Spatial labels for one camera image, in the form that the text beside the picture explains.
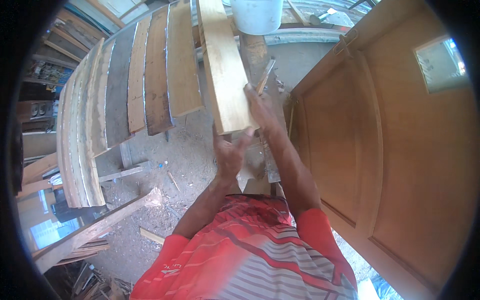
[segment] dirt floor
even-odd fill
[[[283,99],[288,92],[327,53],[333,44],[296,43],[269,46],[269,52],[276,58],[275,72],[285,84]],[[148,193],[157,186],[163,196],[163,207],[142,208],[130,217],[113,226],[107,235],[110,249],[102,251],[89,261],[105,275],[117,277],[133,284],[151,266],[161,246],[140,235],[140,226],[166,237],[178,222],[172,210],[183,215],[196,197],[213,179],[216,167],[213,163],[212,147],[213,117],[205,84],[203,64],[200,63],[199,81],[206,109],[176,119],[176,127],[165,134],[148,136],[146,130],[138,132],[129,140],[134,164],[149,160],[152,170],[136,173],[103,184],[106,201],[121,205],[135,197]],[[289,105],[285,103],[286,121],[289,123]],[[264,174],[261,144],[252,145],[247,152],[247,167],[239,175],[240,188],[249,178],[260,178]],[[96,160],[99,176],[108,175],[122,167],[118,147],[99,156]],[[178,184],[177,190],[167,172]],[[352,265],[357,280],[361,281],[374,270],[336,232],[336,241]]]

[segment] man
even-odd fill
[[[253,129],[237,144],[214,130],[218,171],[165,239],[130,299],[356,299],[312,175],[278,123],[270,98],[244,89],[286,196],[231,194]],[[291,225],[290,214],[297,223]]]

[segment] glass window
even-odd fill
[[[417,49],[416,54],[429,93],[468,83],[465,64],[453,39],[430,43]]]

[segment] hand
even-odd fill
[[[245,151],[252,141],[253,132],[252,127],[247,128],[237,144],[232,144],[225,140],[225,136],[218,135],[213,125],[213,149],[218,166],[216,177],[231,182],[237,180],[237,174],[243,166]]]
[[[260,128],[265,132],[278,124],[278,120],[272,109],[272,99],[263,93],[260,96],[251,84],[243,88],[250,104],[250,112]]]

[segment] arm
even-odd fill
[[[252,141],[253,129],[248,128],[239,138],[238,144],[225,141],[213,127],[213,146],[218,165],[217,174],[208,187],[185,212],[172,234],[188,239],[210,224],[220,208],[232,184],[237,184],[237,174],[243,165],[245,150]]]
[[[298,220],[301,213],[311,208],[321,208],[320,195],[312,174],[301,162],[273,113],[268,95],[258,96],[250,84],[244,88],[250,103],[250,111],[260,125],[278,167],[282,187],[293,217]]]

